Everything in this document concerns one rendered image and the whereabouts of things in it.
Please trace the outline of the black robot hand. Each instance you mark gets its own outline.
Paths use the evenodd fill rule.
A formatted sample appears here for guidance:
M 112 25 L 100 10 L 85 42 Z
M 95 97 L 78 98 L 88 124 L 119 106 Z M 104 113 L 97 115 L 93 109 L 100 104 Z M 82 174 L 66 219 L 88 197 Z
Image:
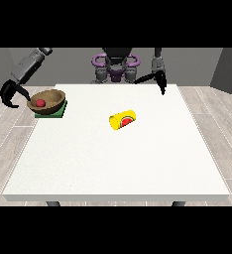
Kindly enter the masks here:
M 12 98 L 15 93 L 19 92 L 23 95 L 28 101 L 31 100 L 29 92 L 21 85 L 17 84 L 15 81 L 9 79 L 1 87 L 0 96 L 2 103 L 10 108 L 18 108 L 18 105 L 12 103 Z
M 166 87 L 167 87 L 167 79 L 166 74 L 163 70 L 158 70 L 156 72 L 149 73 L 147 75 L 141 76 L 138 79 L 134 81 L 135 84 L 142 83 L 148 80 L 154 79 L 161 89 L 161 93 L 166 93 Z

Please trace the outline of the brown wooden bowl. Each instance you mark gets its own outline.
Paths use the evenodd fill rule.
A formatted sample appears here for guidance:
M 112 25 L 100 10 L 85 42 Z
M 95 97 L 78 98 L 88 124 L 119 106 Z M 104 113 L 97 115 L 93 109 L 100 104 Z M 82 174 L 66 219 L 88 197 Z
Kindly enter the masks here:
M 42 99 L 46 105 L 44 107 L 38 107 L 36 105 L 38 99 Z M 27 106 L 37 114 L 51 115 L 58 112 L 62 108 L 64 102 L 65 93 L 61 90 L 51 89 L 33 95 L 31 100 L 27 102 Z

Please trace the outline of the green square pad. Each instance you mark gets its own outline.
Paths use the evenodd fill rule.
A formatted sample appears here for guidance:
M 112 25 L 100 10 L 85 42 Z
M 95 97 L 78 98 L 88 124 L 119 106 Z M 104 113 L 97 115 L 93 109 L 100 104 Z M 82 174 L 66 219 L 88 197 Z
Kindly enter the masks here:
M 62 107 L 57 112 L 49 114 L 49 115 L 42 115 L 42 114 L 36 113 L 35 117 L 36 118 L 62 118 L 64 115 L 66 106 L 67 106 L 67 101 L 63 103 Z

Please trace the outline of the yellow cup with melon print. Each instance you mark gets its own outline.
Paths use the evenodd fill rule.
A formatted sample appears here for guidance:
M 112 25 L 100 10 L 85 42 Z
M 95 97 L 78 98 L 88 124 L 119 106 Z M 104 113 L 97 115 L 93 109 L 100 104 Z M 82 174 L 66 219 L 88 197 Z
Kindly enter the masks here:
M 109 123 L 113 130 L 119 130 L 122 127 L 136 120 L 136 113 L 133 110 L 123 111 L 109 117 Z

